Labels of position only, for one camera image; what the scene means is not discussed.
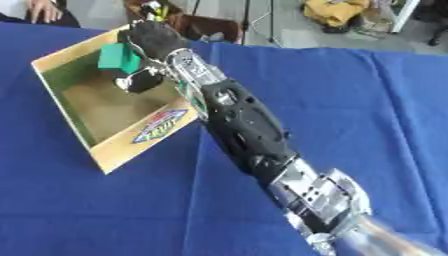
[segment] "blue tablecloth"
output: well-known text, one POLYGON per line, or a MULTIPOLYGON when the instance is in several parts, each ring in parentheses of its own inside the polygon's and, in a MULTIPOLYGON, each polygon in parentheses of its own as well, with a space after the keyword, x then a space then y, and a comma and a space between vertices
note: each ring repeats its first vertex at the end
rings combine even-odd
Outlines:
MULTIPOLYGON (((29 63, 99 31, 0 33, 0 255, 314 255, 198 122, 109 176, 95 167, 29 63)), ((316 169, 355 178, 378 219, 448 250, 448 58, 194 47, 263 100, 316 169)))

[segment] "printed logo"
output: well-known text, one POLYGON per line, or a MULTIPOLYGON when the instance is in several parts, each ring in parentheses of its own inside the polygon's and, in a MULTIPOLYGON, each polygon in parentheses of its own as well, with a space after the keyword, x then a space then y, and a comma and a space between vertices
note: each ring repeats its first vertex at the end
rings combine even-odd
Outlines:
POLYGON ((168 110, 157 114, 132 141, 133 144, 159 139, 167 135, 187 113, 187 109, 168 110))

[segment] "green object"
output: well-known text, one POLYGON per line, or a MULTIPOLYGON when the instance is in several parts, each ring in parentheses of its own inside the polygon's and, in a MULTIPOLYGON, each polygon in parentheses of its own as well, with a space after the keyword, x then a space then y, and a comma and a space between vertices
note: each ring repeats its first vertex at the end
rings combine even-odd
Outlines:
POLYGON ((105 44, 101 47, 98 60, 99 69, 118 69, 126 74, 137 71, 140 67, 140 57, 135 55, 122 43, 105 44))

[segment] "wooden box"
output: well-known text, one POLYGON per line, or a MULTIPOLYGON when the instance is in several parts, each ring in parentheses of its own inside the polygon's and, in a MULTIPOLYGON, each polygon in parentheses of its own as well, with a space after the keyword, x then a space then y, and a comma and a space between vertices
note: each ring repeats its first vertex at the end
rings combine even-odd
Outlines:
POLYGON ((115 43, 118 31, 32 62, 79 141, 106 174, 197 118, 174 82, 128 94, 97 68, 101 46, 115 43))

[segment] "robotic hand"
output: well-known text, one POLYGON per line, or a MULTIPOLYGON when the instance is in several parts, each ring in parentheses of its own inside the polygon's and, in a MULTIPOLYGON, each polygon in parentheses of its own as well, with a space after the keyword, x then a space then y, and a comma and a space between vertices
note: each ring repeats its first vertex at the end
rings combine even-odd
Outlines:
POLYGON ((168 25, 139 22, 125 31, 151 68, 178 82, 222 150, 280 207, 289 223, 321 255, 336 255, 343 240, 362 255, 444 255, 409 242, 371 218, 366 192, 332 169, 314 171, 287 144, 288 133, 250 92, 186 48, 168 25))

